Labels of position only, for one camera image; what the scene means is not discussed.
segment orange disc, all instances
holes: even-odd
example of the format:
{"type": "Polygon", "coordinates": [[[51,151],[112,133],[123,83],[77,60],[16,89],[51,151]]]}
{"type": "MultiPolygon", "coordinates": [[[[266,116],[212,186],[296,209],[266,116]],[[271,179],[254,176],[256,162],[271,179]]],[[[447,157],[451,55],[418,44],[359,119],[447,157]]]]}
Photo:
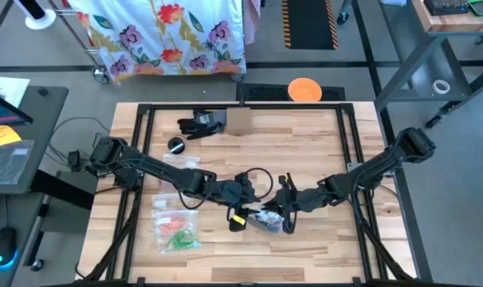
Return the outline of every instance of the orange disc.
{"type": "Polygon", "coordinates": [[[289,83],[288,94],[294,101],[320,101],[321,87],[308,78],[297,78],[289,83]]]}

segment small box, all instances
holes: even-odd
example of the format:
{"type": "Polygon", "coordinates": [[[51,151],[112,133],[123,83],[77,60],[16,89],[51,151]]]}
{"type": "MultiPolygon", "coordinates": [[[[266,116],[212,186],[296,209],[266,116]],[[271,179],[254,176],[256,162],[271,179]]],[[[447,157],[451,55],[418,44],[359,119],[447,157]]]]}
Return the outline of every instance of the small box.
{"type": "Polygon", "coordinates": [[[243,136],[252,133],[252,111],[250,108],[228,108],[226,133],[243,136]]]}

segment flowered curtain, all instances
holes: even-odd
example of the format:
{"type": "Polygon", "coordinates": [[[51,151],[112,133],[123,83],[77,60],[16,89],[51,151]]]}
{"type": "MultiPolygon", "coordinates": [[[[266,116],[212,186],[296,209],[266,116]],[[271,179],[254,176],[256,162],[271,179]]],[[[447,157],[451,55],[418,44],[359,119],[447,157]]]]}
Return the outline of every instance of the flowered curtain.
{"type": "Polygon", "coordinates": [[[242,0],[69,0],[114,81],[246,73],[242,0]]]}

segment computer screen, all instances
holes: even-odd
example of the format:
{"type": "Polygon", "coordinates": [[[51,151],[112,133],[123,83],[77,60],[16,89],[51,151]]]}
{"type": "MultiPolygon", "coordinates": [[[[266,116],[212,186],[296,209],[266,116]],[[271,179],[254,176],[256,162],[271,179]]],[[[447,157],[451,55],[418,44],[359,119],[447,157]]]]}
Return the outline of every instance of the computer screen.
{"type": "Polygon", "coordinates": [[[33,119],[0,97],[0,124],[32,124],[33,119]]]}

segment yellow sticky note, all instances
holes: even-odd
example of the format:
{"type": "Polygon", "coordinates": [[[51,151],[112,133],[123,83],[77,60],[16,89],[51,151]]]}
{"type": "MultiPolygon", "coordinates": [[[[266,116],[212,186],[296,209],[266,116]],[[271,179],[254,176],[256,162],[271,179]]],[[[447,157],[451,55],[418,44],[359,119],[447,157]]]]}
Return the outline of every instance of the yellow sticky note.
{"type": "Polygon", "coordinates": [[[0,146],[22,140],[10,126],[0,125],[0,146]]]}
{"type": "Polygon", "coordinates": [[[242,225],[245,225],[245,219],[237,216],[236,214],[233,216],[233,219],[234,219],[235,222],[238,222],[238,223],[240,223],[242,225]]]}

